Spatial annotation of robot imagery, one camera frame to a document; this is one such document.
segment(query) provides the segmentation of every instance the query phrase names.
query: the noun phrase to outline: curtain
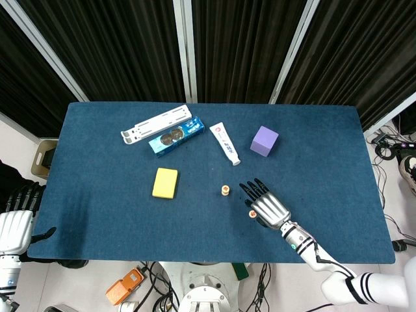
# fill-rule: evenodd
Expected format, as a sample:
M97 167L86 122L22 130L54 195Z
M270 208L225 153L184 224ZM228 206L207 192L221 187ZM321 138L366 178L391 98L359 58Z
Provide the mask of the curtain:
M0 6L0 112L38 137L57 137L76 101Z
M198 101L268 103L305 3L193 0Z
M364 130L416 91L416 1L321 0L278 103L354 105Z
M91 101L185 101L172 1L19 3Z

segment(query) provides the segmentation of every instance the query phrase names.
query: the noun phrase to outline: orange device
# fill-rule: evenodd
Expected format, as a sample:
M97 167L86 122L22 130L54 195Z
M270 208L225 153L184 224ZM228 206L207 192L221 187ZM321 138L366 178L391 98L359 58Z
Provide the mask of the orange device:
M146 276L139 268L132 269L123 279L119 279L105 293L111 304L122 303L144 280Z

